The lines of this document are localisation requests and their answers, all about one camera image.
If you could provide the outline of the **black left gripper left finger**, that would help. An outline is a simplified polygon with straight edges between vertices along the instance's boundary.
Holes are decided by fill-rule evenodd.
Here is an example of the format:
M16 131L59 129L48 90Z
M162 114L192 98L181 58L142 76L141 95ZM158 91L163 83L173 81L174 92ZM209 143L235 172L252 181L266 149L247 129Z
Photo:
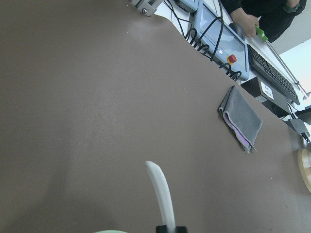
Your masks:
M168 233L168 228L166 225L156 226L155 232L156 233Z

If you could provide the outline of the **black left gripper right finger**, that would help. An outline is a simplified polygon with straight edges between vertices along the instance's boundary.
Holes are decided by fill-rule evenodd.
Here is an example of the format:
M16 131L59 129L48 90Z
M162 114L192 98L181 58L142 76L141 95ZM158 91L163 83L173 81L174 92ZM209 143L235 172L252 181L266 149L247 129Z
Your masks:
M176 226L175 233L188 233L188 229L185 226Z

